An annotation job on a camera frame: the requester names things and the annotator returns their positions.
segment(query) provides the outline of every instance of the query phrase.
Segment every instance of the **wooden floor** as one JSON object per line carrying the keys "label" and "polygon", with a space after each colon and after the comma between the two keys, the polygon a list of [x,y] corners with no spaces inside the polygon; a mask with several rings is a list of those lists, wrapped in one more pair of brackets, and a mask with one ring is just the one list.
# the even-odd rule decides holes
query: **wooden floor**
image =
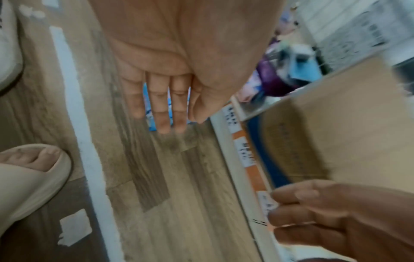
{"label": "wooden floor", "polygon": [[[49,26],[63,29],[73,52],[91,136],[103,165],[107,195],[126,261],[261,261],[211,124],[183,135],[150,133],[125,111],[103,33],[86,0],[15,0],[46,13],[18,15],[25,70],[0,97],[0,150],[34,142],[58,145],[74,168],[48,204],[1,238],[0,261],[108,261],[65,104],[62,73]],[[92,234],[58,246],[59,220],[84,208]]]}

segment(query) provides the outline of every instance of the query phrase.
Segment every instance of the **price tag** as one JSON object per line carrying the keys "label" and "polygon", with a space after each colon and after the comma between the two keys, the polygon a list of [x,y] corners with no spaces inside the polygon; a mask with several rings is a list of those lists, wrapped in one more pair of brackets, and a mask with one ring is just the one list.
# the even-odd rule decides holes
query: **price tag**
{"label": "price tag", "polygon": [[277,203],[270,197],[267,191],[257,191],[257,198],[259,199],[260,207],[262,208],[264,217],[267,220],[267,215],[269,212],[275,208],[277,208]]}
{"label": "price tag", "polygon": [[241,160],[243,167],[251,167],[256,164],[253,154],[250,151],[249,144],[245,136],[233,140],[236,147],[238,157]]}
{"label": "price tag", "polygon": [[224,117],[226,118],[227,126],[229,127],[230,133],[234,134],[242,130],[241,125],[238,122],[238,119],[234,112],[234,107],[231,103],[223,107],[221,111],[224,113]]}

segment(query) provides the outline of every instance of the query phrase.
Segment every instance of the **white shoe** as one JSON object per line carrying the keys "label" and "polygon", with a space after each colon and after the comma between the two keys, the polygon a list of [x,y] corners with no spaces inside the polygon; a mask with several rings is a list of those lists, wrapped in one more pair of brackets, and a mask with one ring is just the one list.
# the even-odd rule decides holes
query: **white shoe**
{"label": "white shoe", "polygon": [[9,0],[0,0],[0,91],[23,70],[17,19]]}
{"label": "white shoe", "polygon": [[[31,144],[9,150],[24,148],[57,147]],[[72,162],[64,151],[60,151],[58,160],[47,172],[0,163],[0,236],[14,222],[24,219],[54,197],[68,180],[71,168]]]}

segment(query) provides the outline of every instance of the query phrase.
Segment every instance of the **hand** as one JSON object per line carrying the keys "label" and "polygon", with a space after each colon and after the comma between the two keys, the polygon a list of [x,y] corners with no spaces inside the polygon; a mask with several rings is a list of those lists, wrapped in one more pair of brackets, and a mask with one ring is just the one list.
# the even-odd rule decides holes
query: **hand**
{"label": "hand", "polygon": [[157,130],[202,123],[252,74],[285,0],[90,0],[114,52],[132,116],[144,117],[147,82]]}
{"label": "hand", "polygon": [[310,180],[278,188],[272,197],[280,206],[269,221],[282,244],[322,246],[358,262],[414,261],[413,194]]}

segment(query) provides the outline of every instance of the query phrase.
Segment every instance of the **purple object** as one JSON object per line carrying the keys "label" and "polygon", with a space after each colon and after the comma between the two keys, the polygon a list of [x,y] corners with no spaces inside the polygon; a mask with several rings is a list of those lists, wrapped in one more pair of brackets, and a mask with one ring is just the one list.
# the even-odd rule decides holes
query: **purple object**
{"label": "purple object", "polygon": [[276,73],[272,64],[263,55],[256,67],[262,80],[262,91],[266,96],[281,97],[295,90],[294,87],[286,84]]}

